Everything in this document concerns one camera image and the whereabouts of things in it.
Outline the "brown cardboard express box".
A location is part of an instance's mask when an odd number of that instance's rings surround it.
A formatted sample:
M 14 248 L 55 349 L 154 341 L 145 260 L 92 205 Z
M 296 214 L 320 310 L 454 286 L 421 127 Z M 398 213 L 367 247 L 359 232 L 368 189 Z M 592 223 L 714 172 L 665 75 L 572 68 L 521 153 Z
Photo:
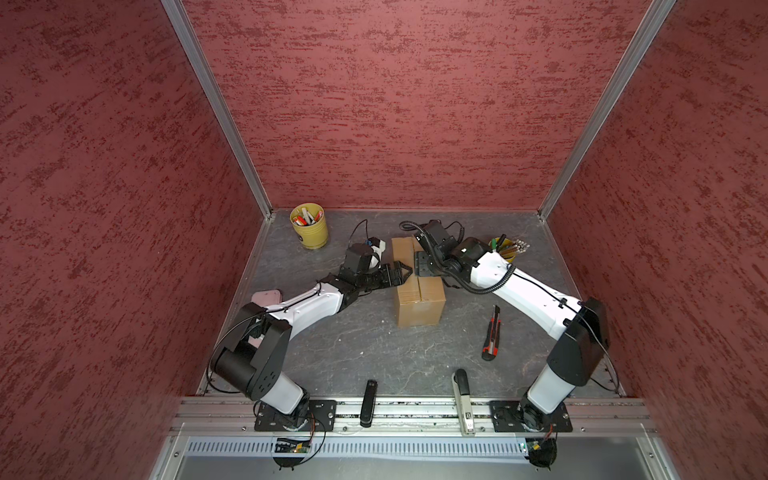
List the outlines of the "brown cardboard express box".
M 393 260 L 412 269 L 408 280 L 396 288 L 397 326 L 404 329 L 438 325 L 446 304 L 442 280 L 417 275 L 416 254 L 423 249 L 415 238 L 393 238 L 391 244 Z

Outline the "red black utility knife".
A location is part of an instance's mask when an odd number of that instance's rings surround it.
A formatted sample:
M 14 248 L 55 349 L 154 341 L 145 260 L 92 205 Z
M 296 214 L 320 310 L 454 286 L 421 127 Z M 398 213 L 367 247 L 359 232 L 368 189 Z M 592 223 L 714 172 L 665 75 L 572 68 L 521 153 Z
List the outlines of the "red black utility knife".
M 481 351 L 481 358 L 484 361 L 493 361 L 498 355 L 500 327 L 500 307 L 495 305 L 493 309 L 493 315 L 491 316 L 488 324 L 486 338 Z

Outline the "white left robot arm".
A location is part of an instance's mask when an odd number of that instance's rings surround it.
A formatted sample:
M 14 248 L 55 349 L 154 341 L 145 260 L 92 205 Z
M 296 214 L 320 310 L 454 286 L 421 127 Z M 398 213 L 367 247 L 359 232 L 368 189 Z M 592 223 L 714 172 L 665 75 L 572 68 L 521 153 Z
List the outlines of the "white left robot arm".
M 374 242 L 349 246 L 339 271 L 303 294 L 271 306 L 244 305 L 215 346 L 209 371 L 248 399 L 275 410 L 285 429 L 303 428 L 310 421 L 309 393 L 282 372 L 290 341 L 361 296 L 401 286 L 413 274 L 413 268 L 400 261 L 385 263 L 379 251 L 386 243 Z

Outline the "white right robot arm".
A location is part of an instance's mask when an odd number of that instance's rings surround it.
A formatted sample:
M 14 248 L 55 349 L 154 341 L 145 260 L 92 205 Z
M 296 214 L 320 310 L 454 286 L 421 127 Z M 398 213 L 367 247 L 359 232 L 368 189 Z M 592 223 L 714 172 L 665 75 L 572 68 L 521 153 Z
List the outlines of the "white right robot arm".
M 591 379 L 610 345 L 605 306 L 579 300 L 528 275 L 503 258 L 500 249 L 474 237 L 454 237 L 438 220 L 400 223 L 412 232 L 436 276 L 450 278 L 475 295 L 494 294 L 533 320 L 555 340 L 546 365 L 519 403 L 529 431 L 542 431 L 577 387 Z

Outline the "yellow pencil cup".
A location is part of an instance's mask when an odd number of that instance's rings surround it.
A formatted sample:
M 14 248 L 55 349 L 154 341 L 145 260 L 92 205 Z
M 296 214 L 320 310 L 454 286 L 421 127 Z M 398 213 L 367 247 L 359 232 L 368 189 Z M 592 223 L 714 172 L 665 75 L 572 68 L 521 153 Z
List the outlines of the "yellow pencil cup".
M 518 245 L 516 241 L 505 239 L 497 248 L 497 252 L 507 261 L 512 262 L 517 256 Z

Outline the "coloured pencils bundle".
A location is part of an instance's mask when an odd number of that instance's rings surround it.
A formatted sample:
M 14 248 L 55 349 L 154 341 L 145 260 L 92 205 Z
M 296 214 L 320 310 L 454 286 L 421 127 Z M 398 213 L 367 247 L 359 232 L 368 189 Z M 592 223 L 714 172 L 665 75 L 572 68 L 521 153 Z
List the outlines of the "coloured pencils bundle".
M 500 253 L 502 256 L 514 256 L 520 253 L 525 253 L 529 247 L 530 247 L 530 244 L 521 239 L 516 239 L 516 240 L 506 239 L 502 245 Z

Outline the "yellow-green pen holder cup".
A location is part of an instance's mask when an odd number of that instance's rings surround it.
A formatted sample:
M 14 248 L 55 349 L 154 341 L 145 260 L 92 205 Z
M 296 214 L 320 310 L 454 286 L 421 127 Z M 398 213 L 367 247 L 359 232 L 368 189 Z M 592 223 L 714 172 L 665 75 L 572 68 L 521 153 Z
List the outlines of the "yellow-green pen holder cup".
M 316 250 L 327 244 L 329 230 L 325 211 L 319 204 L 298 205 L 291 211 L 290 221 L 304 248 Z

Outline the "pink flat case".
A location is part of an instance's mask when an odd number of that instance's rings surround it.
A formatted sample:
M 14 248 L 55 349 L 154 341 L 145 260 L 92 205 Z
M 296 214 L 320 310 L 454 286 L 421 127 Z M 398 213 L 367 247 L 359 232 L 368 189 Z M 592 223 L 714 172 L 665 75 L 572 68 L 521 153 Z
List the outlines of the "pink flat case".
M 275 289 L 254 292 L 251 295 L 251 302 L 264 308 L 277 305 L 282 302 L 282 293 Z

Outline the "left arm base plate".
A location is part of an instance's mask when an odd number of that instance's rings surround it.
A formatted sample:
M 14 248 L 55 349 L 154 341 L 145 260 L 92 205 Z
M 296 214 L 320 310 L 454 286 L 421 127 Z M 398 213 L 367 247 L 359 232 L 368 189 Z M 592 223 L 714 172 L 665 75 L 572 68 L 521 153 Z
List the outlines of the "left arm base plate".
M 291 414 L 258 402 L 253 405 L 254 430 L 257 432 L 310 432 L 313 427 L 320 432 L 334 428 L 337 402 L 335 400 L 304 399 Z

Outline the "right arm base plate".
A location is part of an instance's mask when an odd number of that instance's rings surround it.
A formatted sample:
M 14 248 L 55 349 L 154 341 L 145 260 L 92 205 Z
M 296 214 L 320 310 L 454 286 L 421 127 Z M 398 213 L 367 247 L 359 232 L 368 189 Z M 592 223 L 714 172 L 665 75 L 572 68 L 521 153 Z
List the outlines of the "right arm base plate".
M 489 402 L 496 433 L 571 433 L 573 426 L 564 403 L 553 412 L 544 413 L 527 399 Z

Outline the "aluminium front rail frame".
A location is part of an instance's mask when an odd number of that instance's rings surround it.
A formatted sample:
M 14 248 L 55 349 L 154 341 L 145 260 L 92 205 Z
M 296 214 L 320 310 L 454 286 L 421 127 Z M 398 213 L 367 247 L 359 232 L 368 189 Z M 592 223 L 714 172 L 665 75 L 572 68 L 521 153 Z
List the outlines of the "aluminium front rail frame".
M 653 479 L 678 474 L 644 400 L 576 398 L 565 401 L 571 433 L 496 433 L 488 399 L 471 396 L 475 435 L 461 434 L 455 397 L 376 398 L 370 428 L 359 424 L 362 397 L 319 398 L 337 402 L 334 428 L 320 432 L 257 432 L 252 403 L 225 396 L 183 399 L 166 445 L 151 473 L 177 479 L 184 460 L 194 456 L 272 459 L 277 438 L 309 438 L 310 458 L 371 458 L 478 461 L 527 464 L 526 438 L 628 440 Z

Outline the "aluminium corner post right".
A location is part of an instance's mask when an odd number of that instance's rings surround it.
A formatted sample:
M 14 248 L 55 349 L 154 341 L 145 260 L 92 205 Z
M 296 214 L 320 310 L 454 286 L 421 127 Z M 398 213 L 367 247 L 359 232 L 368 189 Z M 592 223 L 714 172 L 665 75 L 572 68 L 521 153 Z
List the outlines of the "aluminium corner post right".
M 589 119 L 574 143 L 563 168 L 538 210 L 538 217 L 542 223 L 548 221 L 675 4 L 675 0 L 653 0 L 650 2 Z

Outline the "aluminium corner post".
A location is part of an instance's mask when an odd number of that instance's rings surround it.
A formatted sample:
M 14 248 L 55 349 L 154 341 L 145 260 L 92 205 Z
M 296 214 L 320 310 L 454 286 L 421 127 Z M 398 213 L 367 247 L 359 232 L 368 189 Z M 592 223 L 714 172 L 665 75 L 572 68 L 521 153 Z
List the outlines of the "aluminium corner post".
M 538 210 L 538 217 L 542 223 L 548 221 L 675 4 L 675 0 L 653 0 L 650 2 L 589 119 L 574 143 L 563 168 Z
M 259 178 L 245 142 L 216 81 L 215 75 L 194 31 L 192 22 L 183 2 L 179 0 L 162 0 L 161 4 L 195 73 L 198 83 L 209 102 L 219 127 L 240 167 L 245 181 L 257 202 L 262 216 L 267 222 L 271 222 L 274 216 L 273 206 L 268 199 L 266 190 Z

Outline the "aluminium corner post left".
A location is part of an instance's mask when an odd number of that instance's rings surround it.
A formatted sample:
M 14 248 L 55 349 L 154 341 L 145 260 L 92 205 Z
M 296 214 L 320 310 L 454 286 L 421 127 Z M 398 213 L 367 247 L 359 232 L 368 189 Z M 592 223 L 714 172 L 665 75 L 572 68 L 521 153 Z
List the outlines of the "aluminium corner post left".
M 262 216 L 267 222 L 271 222 L 274 216 L 273 206 L 268 199 L 266 190 L 259 178 L 245 142 L 216 81 L 215 75 L 194 31 L 192 22 L 183 2 L 179 0 L 162 0 L 161 4 L 195 73 L 198 83 L 209 102 L 219 127 L 240 167 L 245 181 L 257 202 Z

